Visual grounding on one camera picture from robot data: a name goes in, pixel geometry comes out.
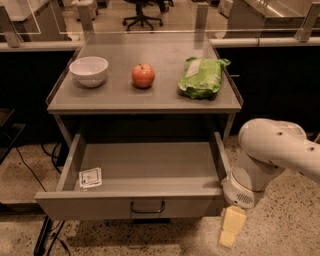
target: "drawer handle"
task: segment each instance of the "drawer handle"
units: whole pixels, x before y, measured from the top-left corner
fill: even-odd
[[[160,212],[163,212],[164,211],[164,209],[165,209],[165,202],[164,201],[162,201],[161,202],[161,208],[160,209],[158,209],[158,210],[154,210],[154,211],[151,211],[151,210],[137,210],[137,209],[134,209],[134,202],[131,202],[131,204],[130,204],[130,210],[131,210],[131,212],[133,212],[133,213],[160,213]]]

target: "snack bag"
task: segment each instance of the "snack bag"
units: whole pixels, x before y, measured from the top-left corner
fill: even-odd
[[[221,87],[222,70],[230,65],[227,59],[198,59],[185,61],[185,71],[178,87],[191,99],[210,98]]]

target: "metal post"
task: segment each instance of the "metal post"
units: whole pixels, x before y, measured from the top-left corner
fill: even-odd
[[[78,5],[78,12],[84,37],[87,39],[94,32],[89,6]]]
[[[17,35],[6,8],[3,5],[0,5],[0,28],[4,33],[9,47],[14,48],[20,46],[21,39]]]
[[[207,24],[209,5],[208,3],[199,3],[196,17],[196,31],[204,31]]]
[[[309,12],[305,17],[301,28],[294,35],[294,38],[299,42],[307,42],[311,36],[312,28],[320,13],[320,2],[314,2],[311,4]]]

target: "gray tabletop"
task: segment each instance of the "gray tabletop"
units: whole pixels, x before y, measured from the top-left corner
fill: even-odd
[[[179,92],[187,58],[217,58],[205,34],[93,34],[77,58],[85,56],[107,59],[108,79],[99,87],[83,88],[68,72],[49,104],[50,113],[235,113],[241,109],[226,74],[212,99],[192,100]],[[148,63],[155,70],[149,89],[132,86],[131,71],[139,63]]]

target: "table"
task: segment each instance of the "table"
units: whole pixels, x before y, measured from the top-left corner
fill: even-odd
[[[83,88],[66,69],[48,97],[69,155],[56,191],[36,195],[47,215],[54,220],[220,215],[220,181],[229,168],[221,136],[228,137],[241,97],[227,72],[213,99],[191,100],[177,87],[185,59],[217,58],[206,35],[92,34],[75,58],[89,55],[109,61],[108,79]],[[131,84],[131,70],[139,63],[156,73],[147,90]],[[103,184],[83,191],[79,171],[98,166]]]

